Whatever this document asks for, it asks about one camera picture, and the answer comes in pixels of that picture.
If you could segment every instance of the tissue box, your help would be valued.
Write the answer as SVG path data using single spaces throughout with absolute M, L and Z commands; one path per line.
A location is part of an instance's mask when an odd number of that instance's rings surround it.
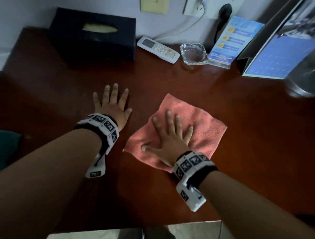
M 97 26 L 117 29 L 95 32 Z M 136 19 L 58 8 L 49 28 L 49 39 L 66 60 L 135 60 Z

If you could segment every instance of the ashtray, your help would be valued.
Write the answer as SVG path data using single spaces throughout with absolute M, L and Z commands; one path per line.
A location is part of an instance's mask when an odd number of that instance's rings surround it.
M 199 43 L 186 43 L 180 46 L 181 56 L 187 65 L 205 65 L 208 62 L 206 49 Z

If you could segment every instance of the wall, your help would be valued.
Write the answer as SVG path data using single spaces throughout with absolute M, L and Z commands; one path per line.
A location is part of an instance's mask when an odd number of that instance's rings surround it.
M 258 20 L 272 1 L 246 0 L 237 15 L 249 20 Z M 55 6 L 133 17 L 137 19 L 138 37 L 145 35 L 155 38 L 167 31 L 183 30 L 197 20 L 196 17 L 182 14 L 185 3 L 185 0 L 171 0 L 169 13 L 163 15 L 140 12 L 140 0 L 0 0 L 0 70 L 7 58 L 1 56 L 1 51 L 10 51 L 24 26 L 49 27 Z M 213 41 L 211 29 L 214 24 L 215 20 L 202 19 L 187 32 L 161 42 L 170 44 L 201 42 L 211 45 Z

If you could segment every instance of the yellow switch plate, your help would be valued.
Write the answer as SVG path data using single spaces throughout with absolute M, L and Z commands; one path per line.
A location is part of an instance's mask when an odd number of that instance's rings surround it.
M 140 0 L 140 11 L 167 14 L 169 0 Z

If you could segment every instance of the brown desk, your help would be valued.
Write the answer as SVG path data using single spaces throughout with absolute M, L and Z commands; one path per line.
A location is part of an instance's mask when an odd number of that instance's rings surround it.
M 235 64 L 189 68 L 137 48 L 135 63 L 69 66 L 44 34 L 24 30 L 0 81 L 0 128 L 24 135 L 16 157 L 73 129 L 93 111 L 92 93 L 115 82 L 129 88 L 132 115 L 105 176 L 83 180 L 56 232 L 220 219 L 209 202 L 191 212 L 173 176 L 122 153 L 167 93 L 228 126 L 212 157 L 222 172 L 290 213 L 315 214 L 315 100 L 289 97 L 281 81 L 241 77 Z

